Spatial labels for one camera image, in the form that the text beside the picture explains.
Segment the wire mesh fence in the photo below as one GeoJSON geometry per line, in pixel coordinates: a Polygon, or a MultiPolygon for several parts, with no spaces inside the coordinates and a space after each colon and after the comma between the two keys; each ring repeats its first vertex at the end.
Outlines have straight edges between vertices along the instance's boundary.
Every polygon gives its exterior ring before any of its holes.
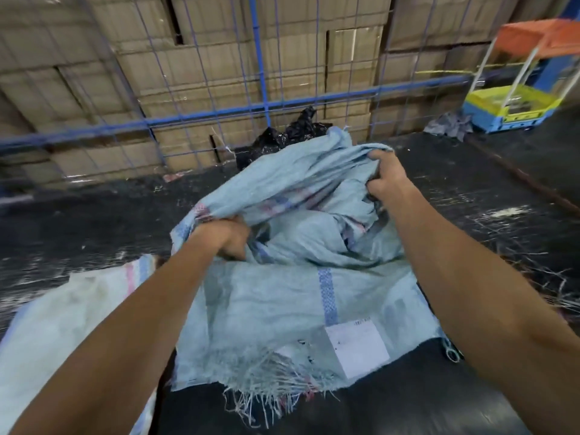
{"type": "Polygon", "coordinates": [[[520,1],[2,0],[0,189],[202,170],[309,105],[355,143],[421,130],[520,1]]]}

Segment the light blue woven sack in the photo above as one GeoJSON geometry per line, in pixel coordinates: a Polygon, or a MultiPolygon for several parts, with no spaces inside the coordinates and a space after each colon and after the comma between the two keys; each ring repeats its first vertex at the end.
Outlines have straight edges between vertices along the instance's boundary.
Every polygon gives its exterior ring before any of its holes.
{"type": "Polygon", "coordinates": [[[281,415],[302,393],[369,372],[347,369],[333,325],[372,322],[388,353],[380,365],[441,335],[394,226],[367,193],[373,149],[390,148],[352,146],[332,127],[259,158],[173,229],[175,253],[200,222],[240,214],[252,227],[246,261],[216,258],[199,288],[179,337],[174,390],[221,382],[239,392],[241,414],[259,397],[281,415]]]}

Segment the black plastic bag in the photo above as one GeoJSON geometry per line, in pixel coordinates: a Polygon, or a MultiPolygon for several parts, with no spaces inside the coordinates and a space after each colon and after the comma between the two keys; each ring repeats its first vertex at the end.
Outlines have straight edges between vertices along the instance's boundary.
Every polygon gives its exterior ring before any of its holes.
{"type": "Polygon", "coordinates": [[[238,169],[243,170],[264,154],[277,153],[289,145],[324,136],[332,124],[313,122],[315,114],[316,110],[312,106],[305,108],[298,119],[288,125],[283,133],[268,127],[250,146],[235,148],[238,169]]]}

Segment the hand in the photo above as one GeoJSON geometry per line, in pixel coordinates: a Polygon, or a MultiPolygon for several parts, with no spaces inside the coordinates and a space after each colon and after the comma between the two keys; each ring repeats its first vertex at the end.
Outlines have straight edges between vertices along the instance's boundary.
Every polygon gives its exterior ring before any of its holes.
{"type": "Polygon", "coordinates": [[[245,245],[250,235],[250,227],[239,215],[233,219],[214,220],[199,225],[187,240],[204,242],[215,253],[222,253],[239,261],[246,259],[245,245]]]}
{"type": "Polygon", "coordinates": [[[407,173],[392,151],[373,150],[368,154],[373,160],[380,160],[379,178],[366,183],[368,192],[388,206],[404,189],[413,187],[407,173]]]}

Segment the forearm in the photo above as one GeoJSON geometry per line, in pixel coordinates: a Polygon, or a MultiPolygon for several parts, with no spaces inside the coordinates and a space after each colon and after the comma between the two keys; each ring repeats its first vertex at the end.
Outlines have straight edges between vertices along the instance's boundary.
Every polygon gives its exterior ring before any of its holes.
{"type": "Polygon", "coordinates": [[[444,331],[535,433],[572,433],[579,339],[526,279],[408,180],[383,202],[444,331]]]}
{"type": "Polygon", "coordinates": [[[67,358],[11,434],[128,434],[156,387],[219,250],[194,233],[67,358]]]}

